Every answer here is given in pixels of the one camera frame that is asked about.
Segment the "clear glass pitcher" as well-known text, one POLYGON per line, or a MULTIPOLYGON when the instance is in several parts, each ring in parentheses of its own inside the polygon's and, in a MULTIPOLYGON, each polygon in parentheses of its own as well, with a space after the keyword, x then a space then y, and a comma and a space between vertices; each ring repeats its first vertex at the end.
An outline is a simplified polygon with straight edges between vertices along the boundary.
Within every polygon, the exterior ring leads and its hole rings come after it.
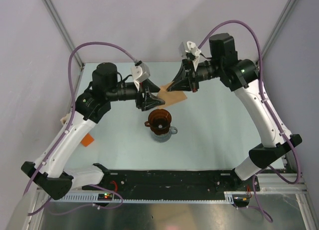
POLYGON ((172 126, 169 128, 169 131, 165 134, 157 135, 154 132, 152 132, 151 137, 156 142, 164 143, 164 142, 167 142, 172 137, 172 135, 175 135, 177 133, 178 133, 178 129, 172 126))

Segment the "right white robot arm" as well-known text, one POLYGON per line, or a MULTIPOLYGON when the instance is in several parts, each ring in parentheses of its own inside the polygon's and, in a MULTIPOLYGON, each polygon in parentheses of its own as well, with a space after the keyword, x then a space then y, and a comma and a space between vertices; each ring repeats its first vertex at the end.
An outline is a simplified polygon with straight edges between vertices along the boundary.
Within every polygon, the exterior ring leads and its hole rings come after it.
POLYGON ((249 156, 233 170, 230 184, 240 191, 248 185, 250 177, 291 151, 302 142, 302 138, 299 134, 292 134, 281 121, 259 80, 257 66, 249 59, 238 58, 235 41, 230 34, 211 36, 209 47, 211 57, 201 62, 201 50, 194 42, 180 45, 181 67, 167 90, 196 92, 200 82, 219 78, 245 106, 261 143, 251 149, 249 156))

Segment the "brown paper coffee filter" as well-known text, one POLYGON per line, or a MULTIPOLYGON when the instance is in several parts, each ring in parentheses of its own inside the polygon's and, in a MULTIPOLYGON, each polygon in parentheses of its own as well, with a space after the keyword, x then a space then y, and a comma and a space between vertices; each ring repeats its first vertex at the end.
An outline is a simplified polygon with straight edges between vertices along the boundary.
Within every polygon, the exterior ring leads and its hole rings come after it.
POLYGON ((164 109, 181 101, 187 99, 187 96, 183 91, 168 91, 167 88, 172 84, 168 83, 166 85, 160 86, 160 91, 157 94, 157 97, 162 99, 165 104, 158 106, 158 109, 164 109))

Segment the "amber glass coffee dripper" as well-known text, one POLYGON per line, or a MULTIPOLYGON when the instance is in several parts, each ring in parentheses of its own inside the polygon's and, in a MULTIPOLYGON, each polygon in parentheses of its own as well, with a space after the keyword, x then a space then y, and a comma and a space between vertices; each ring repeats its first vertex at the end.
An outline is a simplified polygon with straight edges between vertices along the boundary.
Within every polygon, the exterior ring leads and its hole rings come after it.
POLYGON ((171 114, 165 109, 153 110, 149 116, 148 120, 144 123, 146 127, 156 135, 162 135, 169 132, 171 124, 171 114))

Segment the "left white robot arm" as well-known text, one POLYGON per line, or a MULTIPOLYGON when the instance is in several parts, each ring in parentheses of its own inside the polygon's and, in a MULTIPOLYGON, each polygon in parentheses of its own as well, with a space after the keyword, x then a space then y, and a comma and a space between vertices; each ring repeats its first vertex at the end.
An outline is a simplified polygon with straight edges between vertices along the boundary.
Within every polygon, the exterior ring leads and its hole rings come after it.
POLYGON ((71 115, 52 144, 34 162, 23 163, 21 170, 53 200, 78 187, 95 185, 104 190, 110 185, 110 171, 102 164, 73 170, 66 170, 65 165, 83 138, 110 111, 111 102, 135 100, 141 111, 164 104, 154 95, 160 89, 149 80, 150 70, 145 63, 136 63, 131 73, 133 81, 125 83, 118 80, 115 64, 99 64, 88 87, 74 100, 71 115))

